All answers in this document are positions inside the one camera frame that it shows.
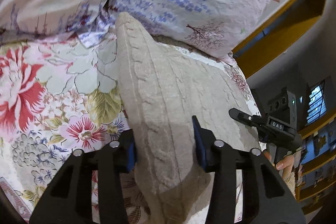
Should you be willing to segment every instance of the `metal bolt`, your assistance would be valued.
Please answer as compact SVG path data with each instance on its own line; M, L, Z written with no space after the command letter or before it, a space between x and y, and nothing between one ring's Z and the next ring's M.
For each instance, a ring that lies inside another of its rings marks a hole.
M223 147L224 146L224 142L222 140L215 140L215 142L213 144L217 147Z
M112 147L112 148L117 148L117 147L119 147L119 145L120 145L120 142L118 142L118 141L111 141L110 142L110 147Z
M76 149L74 152L72 152L72 154L73 154L75 157L78 157L78 156L80 156L81 154L83 154L83 150L82 150L82 149Z
M259 148L252 148L250 152L255 156L261 155L261 150Z

